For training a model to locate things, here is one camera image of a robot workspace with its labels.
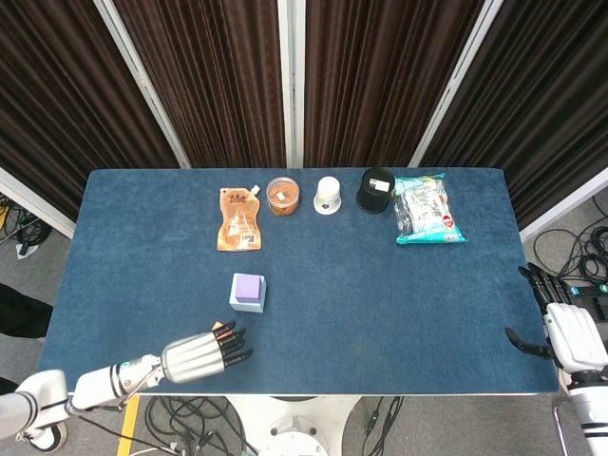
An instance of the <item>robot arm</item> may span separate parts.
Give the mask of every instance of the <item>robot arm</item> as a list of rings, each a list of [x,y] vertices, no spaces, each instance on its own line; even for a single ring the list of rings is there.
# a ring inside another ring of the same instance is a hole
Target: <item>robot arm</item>
[[[253,353],[233,354],[245,344],[244,329],[233,332],[235,325],[231,321],[211,332],[169,344],[161,357],[147,354],[86,373],[78,379],[71,397],[62,371],[36,373],[15,393],[0,396],[0,439],[64,421],[114,399],[123,398],[121,408],[133,394],[157,386],[165,377],[185,383],[220,373]]]
[[[528,263],[520,268],[534,291],[547,329],[547,345],[529,344],[511,328],[504,331],[521,352],[552,359],[572,376],[568,395],[575,406],[594,456],[608,454],[608,353],[598,327],[585,310],[574,305],[570,288],[562,280]]]

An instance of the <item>snack bag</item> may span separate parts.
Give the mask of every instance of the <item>snack bag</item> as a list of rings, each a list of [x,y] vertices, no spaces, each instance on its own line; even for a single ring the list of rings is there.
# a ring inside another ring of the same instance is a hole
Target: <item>snack bag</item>
[[[243,252],[262,248],[257,227],[259,199],[246,188],[220,188],[219,208],[223,223],[218,232],[218,250]]]
[[[466,242],[447,206],[445,175],[395,180],[398,244]]]

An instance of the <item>robotic hand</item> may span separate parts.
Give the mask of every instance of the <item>robotic hand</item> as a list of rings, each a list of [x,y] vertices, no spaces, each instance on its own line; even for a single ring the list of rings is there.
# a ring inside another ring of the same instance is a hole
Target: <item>robotic hand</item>
[[[548,275],[535,264],[519,268],[534,291],[548,332],[547,345],[524,342],[511,328],[509,341],[521,352],[551,359],[572,377],[568,395],[579,416],[587,443],[594,456],[608,454],[608,378],[601,372],[608,366],[608,353],[598,328],[585,310],[574,305],[570,287]],[[562,448],[567,454],[564,441]]]
[[[0,439],[63,422],[117,398],[126,402],[140,390],[157,386],[166,377],[185,383],[220,373],[249,358],[253,350],[237,353],[245,345],[245,329],[233,331],[234,321],[211,332],[169,344],[161,357],[147,354],[84,374],[68,398],[66,377],[60,370],[46,370],[26,379],[15,393],[0,396]]]

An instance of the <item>gray floor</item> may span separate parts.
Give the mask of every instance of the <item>gray floor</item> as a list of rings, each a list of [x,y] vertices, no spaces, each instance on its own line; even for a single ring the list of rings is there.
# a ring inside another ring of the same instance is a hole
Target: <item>gray floor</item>
[[[607,191],[598,195],[598,202],[601,207],[608,208]],[[556,226],[578,231],[598,218],[598,210],[589,201],[559,220]],[[549,248],[548,238],[539,242],[538,247],[546,264],[558,268],[565,260],[571,241],[564,237],[554,240],[557,247]],[[17,260],[14,243],[9,242],[0,247],[0,281],[53,304],[68,247],[68,240],[53,232],[33,256]],[[524,250],[528,259],[534,260],[531,241],[524,244]],[[33,372],[41,348],[39,341],[0,334],[0,375],[22,381]],[[387,440],[385,455],[559,455],[559,441],[551,418],[553,398],[553,395],[408,397]],[[150,438],[143,426],[143,410],[147,401],[147,398],[142,399],[135,432],[136,437],[144,440]],[[360,454],[365,427],[375,403],[375,398],[364,398],[352,411],[343,437],[343,454]],[[562,410],[562,416],[572,456],[590,455],[570,406]],[[123,423],[121,415],[111,412],[93,412],[88,417],[114,430],[120,430]],[[68,442],[59,454],[116,454],[118,438],[76,419],[68,421],[67,427]],[[375,432],[368,448],[373,445]],[[229,445],[234,444],[231,439],[227,440]],[[133,451],[139,449],[143,449],[140,444],[132,447]],[[34,454],[39,453],[12,439],[0,441],[0,455]],[[209,456],[214,454],[220,453],[205,453]]]

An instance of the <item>dark curtain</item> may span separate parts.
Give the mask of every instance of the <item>dark curtain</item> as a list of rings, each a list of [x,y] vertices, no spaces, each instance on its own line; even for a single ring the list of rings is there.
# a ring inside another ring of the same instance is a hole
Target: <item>dark curtain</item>
[[[607,8],[506,0],[422,165],[504,169],[522,228],[608,166]]]
[[[92,2],[0,2],[0,165],[76,219],[96,168],[175,167]]]
[[[284,166],[276,0],[115,0],[193,166]]]
[[[308,0],[305,166],[407,165],[481,0]]]

